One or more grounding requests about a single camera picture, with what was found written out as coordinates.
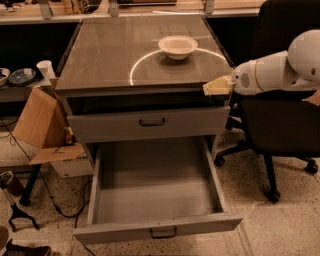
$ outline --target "cabinet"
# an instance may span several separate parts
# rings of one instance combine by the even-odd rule
[[[157,42],[187,35],[199,49],[168,59]],[[86,19],[56,88],[94,163],[79,241],[161,239],[233,230],[212,163],[229,107],[202,84],[231,68],[199,15]]]

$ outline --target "drawer handle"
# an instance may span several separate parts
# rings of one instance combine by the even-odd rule
[[[174,237],[177,236],[177,227],[174,227],[173,234],[160,235],[160,236],[155,235],[154,232],[153,232],[153,230],[150,229],[150,236],[151,236],[152,239],[174,238]]]
[[[166,120],[162,118],[161,120],[139,120],[140,126],[148,127],[148,126],[162,126],[164,125]]]

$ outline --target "paper cup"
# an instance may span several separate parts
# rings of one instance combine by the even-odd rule
[[[44,79],[50,80],[56,78],[52,63],[50,60],[43,60],[38,62],[37,68],[40,70],[41,74],[43,75]]]

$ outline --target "black office chair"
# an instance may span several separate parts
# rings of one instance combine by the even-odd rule
[[[259,12],[249,58],[287,50],[302,32],[319,29],[319,10],[320,1],[267,0]],[[246,140],[217,153],[215,164],[221,167],[223,156],[247,149],[262,154],[270,183],[267,196],[273,202],[279,201],[272,156],[297,157],[308,162],[308,172],[318,171],[310,157],[320,157],[320,107],[302,101],[313,93],[272,91],[247,97],[234,94],[226,128],[243,129]]]

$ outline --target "drawer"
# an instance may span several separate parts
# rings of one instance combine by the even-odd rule
[[[99,145],[84,244],[234,230],[204,137]]]
[[[71,115],[68,121],[81,143],[220,134],[229,107],[170,109]]]

